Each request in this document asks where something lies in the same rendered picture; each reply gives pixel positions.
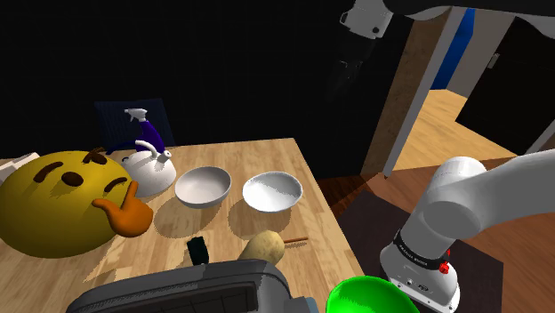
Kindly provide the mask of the small black block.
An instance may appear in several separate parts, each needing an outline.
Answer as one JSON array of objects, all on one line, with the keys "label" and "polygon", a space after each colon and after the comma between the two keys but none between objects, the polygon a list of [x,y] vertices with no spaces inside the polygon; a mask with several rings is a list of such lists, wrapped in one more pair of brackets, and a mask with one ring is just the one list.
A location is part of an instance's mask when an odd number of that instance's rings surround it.
[{"label": "small black block", "polygon": [[209,253],[203,237],[192,237],[187,242],[189,257],[193,265],[207,264]]}]

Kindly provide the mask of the white bowl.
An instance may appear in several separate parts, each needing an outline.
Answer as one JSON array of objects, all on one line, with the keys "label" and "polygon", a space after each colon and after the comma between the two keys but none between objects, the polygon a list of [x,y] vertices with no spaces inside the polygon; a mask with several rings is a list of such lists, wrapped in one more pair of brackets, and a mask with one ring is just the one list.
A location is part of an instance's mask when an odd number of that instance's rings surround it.
[{"label": "white bowl", "polygon": [[243,186],[245,202],[262,213],[285,211],[301,199],[302,184],[285,172],[260,173],[249,179]]},{"label": "white bowl", "polygon": [[216,166],[201,166],[184,173],[176,182],[176,197],[187,207],[204,209],[221,203],[229,193],[231,176]]}]

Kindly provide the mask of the black door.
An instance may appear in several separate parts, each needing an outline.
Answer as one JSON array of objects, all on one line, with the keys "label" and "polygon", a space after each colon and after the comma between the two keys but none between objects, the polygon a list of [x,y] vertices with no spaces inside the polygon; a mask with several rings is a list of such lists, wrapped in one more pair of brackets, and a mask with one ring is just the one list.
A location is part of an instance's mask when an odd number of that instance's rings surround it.
[{"label": "black door", "polygon": [[515,18],[455,119],[524,155],[555,145],[555,39]]}]

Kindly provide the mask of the purple spray bottle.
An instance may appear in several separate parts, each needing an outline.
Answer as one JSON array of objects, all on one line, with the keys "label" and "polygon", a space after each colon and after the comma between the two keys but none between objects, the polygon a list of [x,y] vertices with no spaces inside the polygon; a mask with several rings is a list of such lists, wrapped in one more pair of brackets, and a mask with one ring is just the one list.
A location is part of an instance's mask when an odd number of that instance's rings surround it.
[{"label": "purple spray bottle", "polygon": [[141,135],[137,140],[143,140],[155,147],[158,153],[165,151],[165,144],[152,123],[146,118],[148,111],[144,108],[126,108],[125,113],[129,114],[131,120],[137,119],[141,128]]}]

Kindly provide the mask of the dark robot stand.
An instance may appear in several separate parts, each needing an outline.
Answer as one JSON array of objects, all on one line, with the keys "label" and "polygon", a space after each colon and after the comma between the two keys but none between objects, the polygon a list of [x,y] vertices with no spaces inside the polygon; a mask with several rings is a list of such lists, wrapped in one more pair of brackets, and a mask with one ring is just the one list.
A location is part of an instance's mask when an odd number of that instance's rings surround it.
[{"label": "dark robot stand", "polygon": [[[365,275],[386,278],[380,252],[408,217],[409,213],[364,190],[338,218]],[[503,263],[460,240],[451,246],[450,261],[461,287],[455,313],[502,313]]]}]

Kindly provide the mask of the grey toaster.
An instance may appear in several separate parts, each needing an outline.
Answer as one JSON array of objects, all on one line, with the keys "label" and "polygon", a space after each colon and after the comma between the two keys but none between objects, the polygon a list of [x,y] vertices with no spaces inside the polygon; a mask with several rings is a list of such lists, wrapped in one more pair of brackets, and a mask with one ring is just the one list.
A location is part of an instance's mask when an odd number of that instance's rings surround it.
[{"label": "grey toaster", "polygon": [[65,313],[319,313],[293,297],[284,275],[264,260],[223,261],[131,277],[94,287]]}]

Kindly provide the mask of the light wooden table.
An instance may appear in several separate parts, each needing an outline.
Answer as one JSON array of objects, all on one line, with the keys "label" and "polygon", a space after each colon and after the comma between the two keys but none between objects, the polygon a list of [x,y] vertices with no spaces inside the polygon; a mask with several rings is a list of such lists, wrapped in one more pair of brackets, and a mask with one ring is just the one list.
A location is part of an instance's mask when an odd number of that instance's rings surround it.
[{"label": "light wooden table", "polygon": [[[277,268],[294,297],[312,297],[325,310],[331,290],[363,271],[332,210],[292,139],[255,140],[174,147],[178,174],[199,166],[218,166],[232,178],[221,204],[206,209],[183,205],[168,189],[145,198],[155,213],[140,237],[115,237],[89,253],[66,259],[38,259],[0,240],[0,313],[65,313],[79,295],[99,285],[159,271],[188,267],[187,242],[204,238],[210,261],[235,260],[248,240],[265,229],[289,243]],[[260,213],[242,195],[245,182],[259,173],[292,174],[303,194],[281,213]]]}]

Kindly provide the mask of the white flat object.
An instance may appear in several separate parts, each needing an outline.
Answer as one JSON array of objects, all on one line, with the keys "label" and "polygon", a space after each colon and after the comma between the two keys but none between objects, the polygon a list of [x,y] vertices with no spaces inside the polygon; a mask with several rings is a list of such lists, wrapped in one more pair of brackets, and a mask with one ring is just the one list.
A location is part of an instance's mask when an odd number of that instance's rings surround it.
[{"label": "white flat object", "polygon": [[23,165],[39,158],[39,155],[36,152],[32,152],[26,154],[25,156],[21,156],[19,158],[13,159],[6,164],[0,165],[0,186],[7,180],[7,178],[17,171]]}]

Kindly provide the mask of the yellow thinking face toy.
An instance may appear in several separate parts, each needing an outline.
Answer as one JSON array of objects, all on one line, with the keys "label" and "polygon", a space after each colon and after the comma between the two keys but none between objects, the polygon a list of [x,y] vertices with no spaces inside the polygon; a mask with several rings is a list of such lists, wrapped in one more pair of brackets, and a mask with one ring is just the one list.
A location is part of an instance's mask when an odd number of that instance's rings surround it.
[{"label": "yellow thinking face toy", "polygon": [[115,236],[138,237],[154,216],[138,187],[101,148],[40,156],[0,184],[0,239],[26,255],[58,259]]}]

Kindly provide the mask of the white kettle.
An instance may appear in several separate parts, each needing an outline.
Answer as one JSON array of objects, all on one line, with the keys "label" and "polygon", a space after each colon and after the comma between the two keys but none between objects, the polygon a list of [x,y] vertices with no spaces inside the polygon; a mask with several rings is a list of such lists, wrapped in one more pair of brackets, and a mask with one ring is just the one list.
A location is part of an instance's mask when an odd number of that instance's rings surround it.
[{"label": "white kettle", "polygon": [[151,197],[168,189],[176,178],[172,153],[169,150],[158,153],[151,143],[144,140],[136,140],[134,144],[146,150],[124,157],[121,165],[138,182],[135,196]]}]

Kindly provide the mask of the green bowl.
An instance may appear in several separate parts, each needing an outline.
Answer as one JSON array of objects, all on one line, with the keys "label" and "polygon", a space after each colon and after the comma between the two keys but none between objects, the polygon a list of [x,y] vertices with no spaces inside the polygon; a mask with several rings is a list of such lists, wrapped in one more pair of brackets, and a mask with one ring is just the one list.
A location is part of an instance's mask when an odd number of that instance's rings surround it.
[{"label": "green bowl", "polygon": [[420,313],[410,298],[391,282],[358,276],[341,281],[326,301],[326,313]]}]

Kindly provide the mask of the tan potato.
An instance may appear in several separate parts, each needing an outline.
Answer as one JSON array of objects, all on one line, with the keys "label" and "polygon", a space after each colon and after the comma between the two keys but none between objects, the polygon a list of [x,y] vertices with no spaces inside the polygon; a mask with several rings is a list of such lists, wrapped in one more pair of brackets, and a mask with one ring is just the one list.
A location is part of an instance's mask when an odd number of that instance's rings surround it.
[{"label": "tan potato", "polygon": [[264,260],[277,265],[285,254],[285,242],[275,231],[264,230],[249,240],[239,260]]}]

